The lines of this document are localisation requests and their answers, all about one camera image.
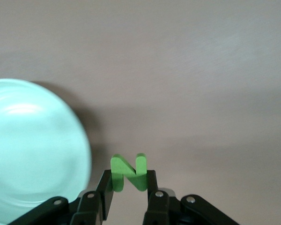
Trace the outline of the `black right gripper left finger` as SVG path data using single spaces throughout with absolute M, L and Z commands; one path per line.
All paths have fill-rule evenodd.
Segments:
M 105 170 L 96 190 L 73 202 L 56 196 L 12 221 L 11 225 L 101 225 L 113 196 L 111 170 Z

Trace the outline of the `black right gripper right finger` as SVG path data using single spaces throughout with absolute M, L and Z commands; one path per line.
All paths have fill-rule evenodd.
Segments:
M 144 225 L 237 225 L 199 195 L 189 194 L 178 200 L 158 187 L 156 172 L 147 171 L 148 208 Z

